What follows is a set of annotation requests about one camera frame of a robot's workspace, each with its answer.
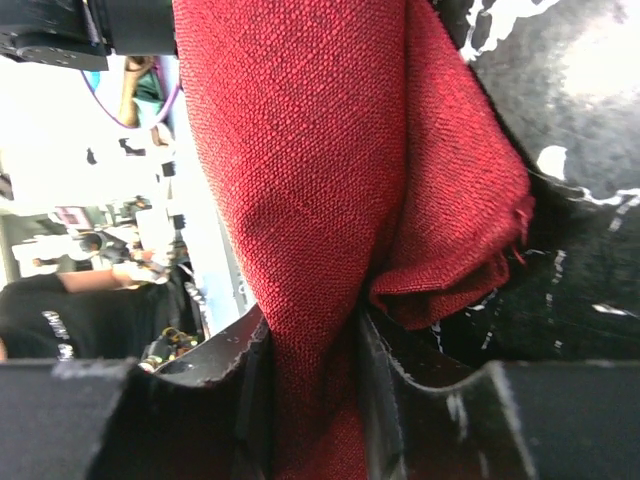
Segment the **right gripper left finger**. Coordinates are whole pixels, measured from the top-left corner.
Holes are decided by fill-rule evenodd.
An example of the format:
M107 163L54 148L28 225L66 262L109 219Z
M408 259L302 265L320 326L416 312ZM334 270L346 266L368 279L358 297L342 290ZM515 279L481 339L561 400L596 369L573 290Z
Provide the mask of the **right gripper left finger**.
M1 367L5 479L267 479L272 426L259 308L156 373L131 360Z

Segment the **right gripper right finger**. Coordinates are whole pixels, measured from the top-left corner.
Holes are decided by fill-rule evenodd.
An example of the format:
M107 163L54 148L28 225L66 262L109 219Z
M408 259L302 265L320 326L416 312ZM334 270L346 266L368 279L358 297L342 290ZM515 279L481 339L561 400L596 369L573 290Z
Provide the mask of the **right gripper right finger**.
M375 308L357 323L369 478L638 477L637 362L473 370Z

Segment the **red cloth napkin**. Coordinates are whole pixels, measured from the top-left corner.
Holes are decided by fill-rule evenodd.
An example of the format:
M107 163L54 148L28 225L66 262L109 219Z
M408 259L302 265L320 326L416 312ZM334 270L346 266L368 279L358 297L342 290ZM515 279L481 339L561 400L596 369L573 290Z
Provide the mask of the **red cloth napkin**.
M427 1L177 1L205 175L272 332L278 479L363 479L355 310L412 328L509 276L525 166Z

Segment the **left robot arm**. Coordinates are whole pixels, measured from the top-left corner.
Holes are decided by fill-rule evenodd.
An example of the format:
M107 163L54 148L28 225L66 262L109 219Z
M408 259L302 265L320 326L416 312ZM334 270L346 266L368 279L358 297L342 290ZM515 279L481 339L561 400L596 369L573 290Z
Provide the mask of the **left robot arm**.
M2 0L1 56L86 71L107 58L177 53L172 3L162 0Z

